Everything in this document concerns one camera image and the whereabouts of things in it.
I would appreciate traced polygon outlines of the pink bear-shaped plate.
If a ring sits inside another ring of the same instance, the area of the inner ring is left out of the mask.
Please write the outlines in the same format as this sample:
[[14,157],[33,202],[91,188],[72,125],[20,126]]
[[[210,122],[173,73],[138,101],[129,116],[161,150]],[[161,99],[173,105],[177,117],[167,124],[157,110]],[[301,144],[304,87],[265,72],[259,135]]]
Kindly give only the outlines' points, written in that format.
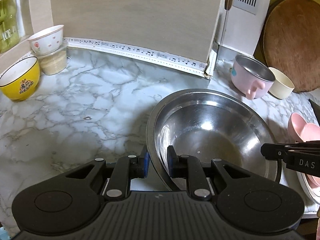
[[[319,126],[308,123],[298,113],[290,115],[287,131],[295,142],[319,141]],[[305,183],[313,190],[319,190],[319,178],[301,173]]]

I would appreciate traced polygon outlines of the white ceramic plate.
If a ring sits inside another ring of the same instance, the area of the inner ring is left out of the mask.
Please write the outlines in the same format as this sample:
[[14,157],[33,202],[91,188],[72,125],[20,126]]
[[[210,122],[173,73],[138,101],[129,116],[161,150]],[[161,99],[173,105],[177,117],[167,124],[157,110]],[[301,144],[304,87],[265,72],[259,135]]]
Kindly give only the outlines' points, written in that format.
[[297,172],[297,177],[305,194],[314,202],[319,204],[319,186],[313,184],[306,174]]

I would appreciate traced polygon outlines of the stainless steel bowl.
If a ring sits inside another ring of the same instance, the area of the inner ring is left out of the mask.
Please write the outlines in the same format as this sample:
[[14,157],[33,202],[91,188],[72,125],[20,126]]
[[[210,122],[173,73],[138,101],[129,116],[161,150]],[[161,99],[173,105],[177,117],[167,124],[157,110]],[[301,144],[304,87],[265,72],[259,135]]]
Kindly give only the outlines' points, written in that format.
[[202,163],[219,158],[272,181],[280,182],[281,162],[262,156],[264,143],[276,141],[266,122],[240,100],[210,89],[184,89],[163,98],[152,110],[146,145],[157,174],[172,191],[185,182],[171,179],[167,148]]

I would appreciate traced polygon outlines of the cream plastic bowl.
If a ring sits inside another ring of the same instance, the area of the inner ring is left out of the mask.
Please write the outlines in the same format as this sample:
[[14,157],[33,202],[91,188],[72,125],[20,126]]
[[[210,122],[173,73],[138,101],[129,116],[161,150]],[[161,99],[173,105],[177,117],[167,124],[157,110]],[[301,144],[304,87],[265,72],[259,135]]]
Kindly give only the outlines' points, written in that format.
[[274,74],[276,79],[268,92],[281,100],[287,98],[293,92],[295,85],[278,69],[269,67],[269,70]]

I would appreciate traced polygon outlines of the pink steel-lined pot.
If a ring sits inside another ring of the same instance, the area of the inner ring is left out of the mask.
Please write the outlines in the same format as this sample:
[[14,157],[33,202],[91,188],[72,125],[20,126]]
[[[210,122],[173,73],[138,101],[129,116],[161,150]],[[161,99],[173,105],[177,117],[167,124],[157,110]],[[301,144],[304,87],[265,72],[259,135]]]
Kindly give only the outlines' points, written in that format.
[[231,81],[248,100],[263,97],[275,80],[275,75],[260,61],[246,55],[236,55],[231,68]]

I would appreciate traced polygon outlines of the black gas stove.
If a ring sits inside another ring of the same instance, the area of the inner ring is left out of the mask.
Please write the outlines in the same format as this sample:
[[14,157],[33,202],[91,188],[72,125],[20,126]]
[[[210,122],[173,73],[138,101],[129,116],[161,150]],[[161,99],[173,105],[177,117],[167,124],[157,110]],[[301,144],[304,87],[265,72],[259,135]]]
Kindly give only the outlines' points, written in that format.
[[315,117],[317,119],[318,124],[320,125],[320,106],[317,105],[317,103],[315,103],[314,101],[312,101],[311,99],[309,99],[310,105],[313,109],[313,112],[315,114]]

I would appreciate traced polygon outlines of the round wooden cutting board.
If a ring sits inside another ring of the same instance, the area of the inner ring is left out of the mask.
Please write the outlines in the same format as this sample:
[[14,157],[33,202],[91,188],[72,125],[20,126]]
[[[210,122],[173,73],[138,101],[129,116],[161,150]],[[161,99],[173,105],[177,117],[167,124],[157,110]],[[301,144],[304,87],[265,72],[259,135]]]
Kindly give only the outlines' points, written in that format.
[[261,38],[266,64],[283,72],[295,92],[319,88],[319,3],[277,0],[267,13]]

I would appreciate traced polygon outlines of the yellow ceramic bowl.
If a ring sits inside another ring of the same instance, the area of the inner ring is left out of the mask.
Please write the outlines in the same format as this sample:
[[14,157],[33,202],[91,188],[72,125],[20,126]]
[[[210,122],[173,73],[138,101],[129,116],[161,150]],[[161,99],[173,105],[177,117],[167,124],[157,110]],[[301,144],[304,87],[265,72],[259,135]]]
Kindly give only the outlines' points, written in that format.
[[39,61],[37,57],[30,56],[1,74],[1,91],[10,100],[23,101],[33,95],[39,80]]

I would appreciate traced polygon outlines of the white floral bowl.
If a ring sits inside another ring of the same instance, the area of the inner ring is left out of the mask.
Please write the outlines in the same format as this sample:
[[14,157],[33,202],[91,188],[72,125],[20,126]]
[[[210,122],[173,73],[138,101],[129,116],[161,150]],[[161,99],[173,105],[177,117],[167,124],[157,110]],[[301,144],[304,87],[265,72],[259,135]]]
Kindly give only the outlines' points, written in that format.
[[64,25],[55,25],[43,29],[29,37],[27,40],[36,55],[47,55],[56,51],[63,43]]

